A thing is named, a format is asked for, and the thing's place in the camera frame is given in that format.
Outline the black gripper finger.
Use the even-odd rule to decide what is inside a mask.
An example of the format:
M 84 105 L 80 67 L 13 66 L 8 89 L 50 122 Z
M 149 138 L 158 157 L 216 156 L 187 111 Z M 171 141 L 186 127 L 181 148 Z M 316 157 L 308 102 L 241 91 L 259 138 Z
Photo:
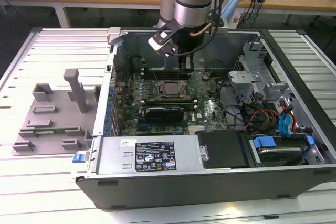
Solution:
M 194 70 L 193 63 L 194 54 L 179 56 L 179 71 L 180 75 L 190 75 Z

